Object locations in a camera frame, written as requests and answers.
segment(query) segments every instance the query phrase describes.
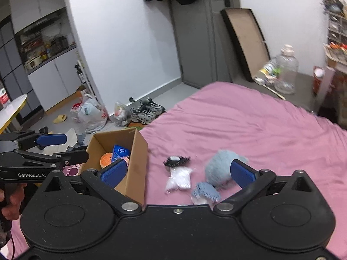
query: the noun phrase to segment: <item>blue gripper pad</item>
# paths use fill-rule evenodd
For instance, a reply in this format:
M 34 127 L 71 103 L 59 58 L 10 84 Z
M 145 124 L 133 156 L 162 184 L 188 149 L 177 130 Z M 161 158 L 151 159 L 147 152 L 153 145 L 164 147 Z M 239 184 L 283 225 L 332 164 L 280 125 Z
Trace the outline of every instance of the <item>blue gripper pad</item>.
M 115 188 L 121 180 L 127 174 L 127 163 L 125 160 L 119 158 L 115 162 L 111 163 L 109 166 L 98 171 L 97 176 L 103 181 L 106 185 L 111 188 Z
M 65 134 L 41 135 L 36 139 L 36 143 L 41 146 L 63 145 L 67 141 Z
M 230 174 L 241 188 L 247 187 L 257 179 L 257 176 L 259 176 L 258 171 L 238 159 L 234 159 L 231 162 Z

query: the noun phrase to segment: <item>sneaker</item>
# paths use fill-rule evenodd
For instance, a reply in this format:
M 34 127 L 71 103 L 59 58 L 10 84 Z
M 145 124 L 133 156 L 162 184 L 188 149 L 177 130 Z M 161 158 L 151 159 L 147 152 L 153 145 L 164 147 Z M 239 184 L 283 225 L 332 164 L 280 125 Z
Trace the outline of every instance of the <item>sneaker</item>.
M 161 115 L 165 111 L 163 106 L 156 104 L 151 98 L 144 99 L 140 104 L 144 105 L 146 109 L 155 113 L 157 116 Z
M 143 125 L 151 123 L 154 119 L 157 118 L 157 115 L 150 110 L 146 109 L 144 106 L 139 108 L 131 109 L 131 121 L 132 122 L 141 122 Z

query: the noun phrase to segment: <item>human hand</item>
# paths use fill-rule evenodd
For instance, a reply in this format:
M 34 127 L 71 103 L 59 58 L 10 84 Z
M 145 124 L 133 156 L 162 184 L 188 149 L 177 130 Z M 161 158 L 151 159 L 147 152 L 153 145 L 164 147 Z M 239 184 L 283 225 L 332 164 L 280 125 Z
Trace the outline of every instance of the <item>human hand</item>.
M 10 196 L 10 204 L 1 209 L 2 215 L 9 221 L 17 220 L 20 217 L 20 204 L 24 199 L 24 187 L 26 184 L 17 184 L 16 190 Z M 0 202 L 4 199 L 4 191 L 0 189 Z

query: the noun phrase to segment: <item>round table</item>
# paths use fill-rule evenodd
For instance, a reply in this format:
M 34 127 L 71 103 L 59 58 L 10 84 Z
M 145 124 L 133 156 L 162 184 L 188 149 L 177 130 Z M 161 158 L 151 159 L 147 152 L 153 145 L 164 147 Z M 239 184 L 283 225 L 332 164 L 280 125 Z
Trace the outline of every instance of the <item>round table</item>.
M 12 119 L 25 106 L 27 95 L 19 96 L 10 105 L 0 110 L 0 133 L 11 123 Z

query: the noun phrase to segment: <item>pink blanket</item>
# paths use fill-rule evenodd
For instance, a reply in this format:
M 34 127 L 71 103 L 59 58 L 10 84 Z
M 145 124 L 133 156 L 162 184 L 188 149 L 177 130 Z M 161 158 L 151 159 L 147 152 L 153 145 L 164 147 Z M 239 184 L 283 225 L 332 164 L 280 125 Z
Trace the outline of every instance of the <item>pink blanket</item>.
M 235 84 L 216 82 L 178 103 L 141 134 L 149 145 L 147 204 L 192 204 L 190 191 L 164 193 L 168 156 L 190 156 L 192 187 L 221 149 L 249 159 L 255 169 L 278 175 L 304 169 L 336 216 L 328 249 L 347 259 L 347 132 L 290 102 Z M 221 192 L 226 198 L 240 188 Z

